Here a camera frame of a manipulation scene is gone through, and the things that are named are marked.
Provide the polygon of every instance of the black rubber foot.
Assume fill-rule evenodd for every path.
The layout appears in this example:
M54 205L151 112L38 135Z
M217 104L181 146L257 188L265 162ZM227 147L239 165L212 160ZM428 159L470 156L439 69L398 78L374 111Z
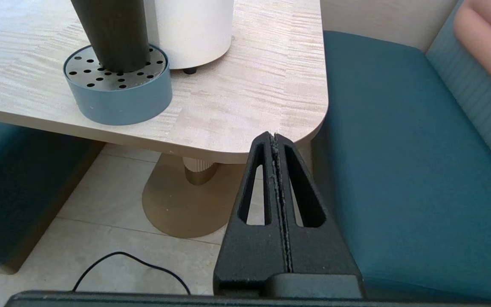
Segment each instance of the black rubber foot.
M187 75L195 74L197 67L183 68L183 72Z

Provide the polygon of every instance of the table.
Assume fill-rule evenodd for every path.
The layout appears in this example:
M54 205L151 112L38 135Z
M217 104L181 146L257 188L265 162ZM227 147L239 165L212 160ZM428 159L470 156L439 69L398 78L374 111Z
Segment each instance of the table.
M255 136L305 145L327 111L319 0L235 0L228 52L194 75L172 72L170 106L140 124L80 113L62 66L88 44L71 2L0 0L0 122L167 154L146 184L144 210L178 237L228 221Z

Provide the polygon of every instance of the perforated metal plate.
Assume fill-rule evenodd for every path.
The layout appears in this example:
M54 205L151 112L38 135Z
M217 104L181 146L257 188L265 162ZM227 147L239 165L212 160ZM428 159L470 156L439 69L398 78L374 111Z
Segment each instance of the perforated metal plate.
M110 72L96 58L92 47L79 50L68 60L64 71L76 84L98 91L117 91L141 86L158 77L166 68L164 54L150 47L150 61L135 72Z

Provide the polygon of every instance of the dark cylinder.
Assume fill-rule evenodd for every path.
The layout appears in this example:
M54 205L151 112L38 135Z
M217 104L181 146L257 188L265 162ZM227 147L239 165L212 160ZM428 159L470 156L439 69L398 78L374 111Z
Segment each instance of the dark cylinder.
M134 72L149 61L143 0L72 0L100 64Z

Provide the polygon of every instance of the dark teal seat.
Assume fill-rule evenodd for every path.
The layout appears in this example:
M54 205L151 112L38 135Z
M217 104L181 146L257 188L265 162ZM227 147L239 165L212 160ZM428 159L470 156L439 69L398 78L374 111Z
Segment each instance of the dark teal seat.
M0 123L0 272L16 272L103 143Z
M491 300L491 150L425 55L325 32L314 173L371 299Z

